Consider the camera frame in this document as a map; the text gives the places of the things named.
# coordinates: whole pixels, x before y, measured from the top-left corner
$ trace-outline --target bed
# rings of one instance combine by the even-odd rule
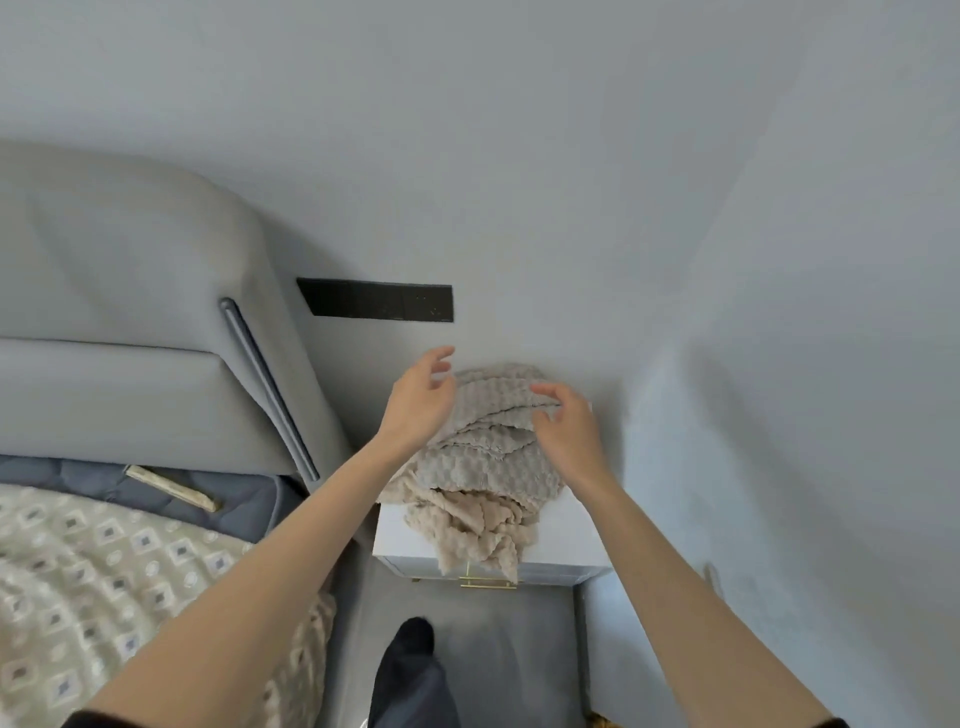
[[[348,456],[251,210],[155,162],[14,142],[0,413],[5,725],[60,725]],[[320,593],[251,728],[312,724],[334,611]]]

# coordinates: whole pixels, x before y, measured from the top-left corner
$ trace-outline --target floor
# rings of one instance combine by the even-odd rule
[[[463,728],[584,728],[571,589],[466,590],[400,578],[357,545],[345,558],[317,728],[360,728],[383,650],[414,616],[436,628]]]

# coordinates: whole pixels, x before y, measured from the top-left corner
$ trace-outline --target gray headboard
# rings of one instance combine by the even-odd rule
[[[0,141],[0,453],[335,470],[252,211],[156,162]]]

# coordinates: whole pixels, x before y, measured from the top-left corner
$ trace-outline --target left hand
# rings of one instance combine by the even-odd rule
[[[457,384],[453,375],[433,375],[450,371],[450,362],[444,360],[451,354],[453,347],[431,349],[396,381],[377,438],[413,454],[437,434],[453,410]]]

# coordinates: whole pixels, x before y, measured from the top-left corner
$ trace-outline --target hand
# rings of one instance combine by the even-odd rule
[[[534,412],[534,430],[573,495],[583,500],[593,489],[615,482],[589,402],[565,384],[531,384],[530,389],[562,405],[553,420],[546,412]]]
[[[394,383],[377,438],[412,455],[437,434],[453,409],[457,384],[452,375],[442,379],[433,375],[450,371],[450,362],[444,359],[451,354],[453,347],[431,349]]]

